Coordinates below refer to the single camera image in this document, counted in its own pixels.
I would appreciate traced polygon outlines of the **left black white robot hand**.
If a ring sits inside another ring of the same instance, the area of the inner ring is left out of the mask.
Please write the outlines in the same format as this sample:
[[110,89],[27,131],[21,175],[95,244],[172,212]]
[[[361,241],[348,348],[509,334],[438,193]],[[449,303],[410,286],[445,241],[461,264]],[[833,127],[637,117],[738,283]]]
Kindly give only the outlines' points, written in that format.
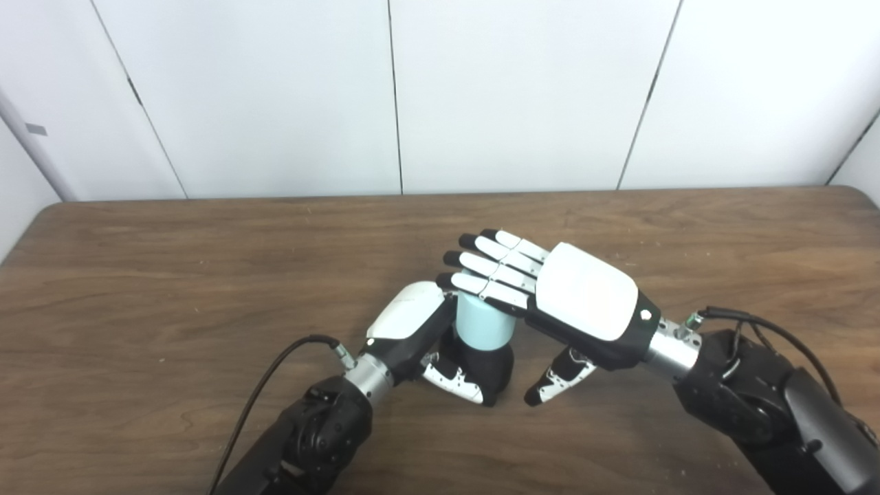
[[403,288],[374,320],[346,378],[372,406],[402,382],[421,378],[465,401],[494,405],[465,355],[458,296],[419,281]]

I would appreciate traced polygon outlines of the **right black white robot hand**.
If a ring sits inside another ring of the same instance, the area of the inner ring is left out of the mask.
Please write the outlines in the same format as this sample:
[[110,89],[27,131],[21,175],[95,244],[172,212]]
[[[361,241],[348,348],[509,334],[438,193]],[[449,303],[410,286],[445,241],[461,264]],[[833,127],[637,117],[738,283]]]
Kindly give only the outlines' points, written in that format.
[[564,345],[525,393],[535,407],[596,369],[633,369],[644,360],[661,313],[634,279],[575,245],[550,250],[503,230],[463,234],[444,254],[442,289],[478,298]]

